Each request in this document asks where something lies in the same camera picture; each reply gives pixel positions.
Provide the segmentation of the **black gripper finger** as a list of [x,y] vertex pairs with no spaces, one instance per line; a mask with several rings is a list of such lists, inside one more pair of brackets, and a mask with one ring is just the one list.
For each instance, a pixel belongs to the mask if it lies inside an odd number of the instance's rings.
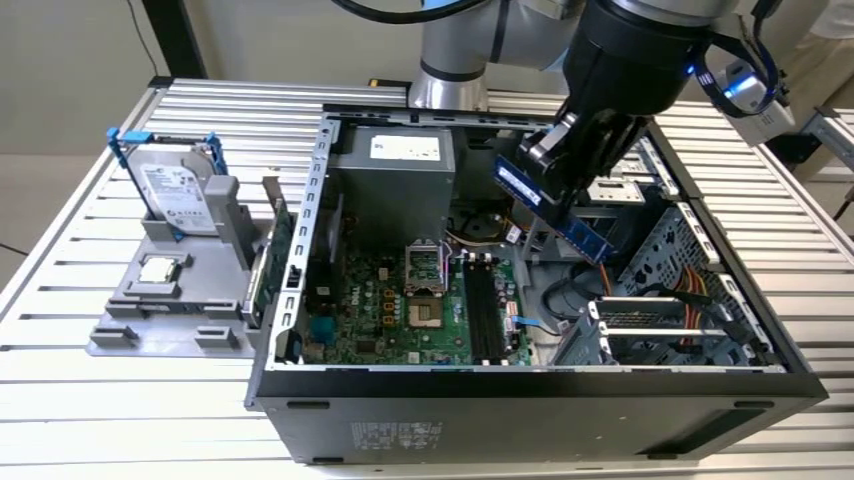
[[580,115],[573,124],[576,180],[573,198],[599,176],[607,176],[644,135],[648,117],[637,115]]
[[568,115],[553,125],[536,144],[537,161],[543,166],[543,176],[548,195],[556,200],[559,211],[565,212],[575,201],[573,181],[576,180],[575,164],[575,131],[573,124],[580,115],[600,115],[596,112],[579,113],[573,122],[567,123]]

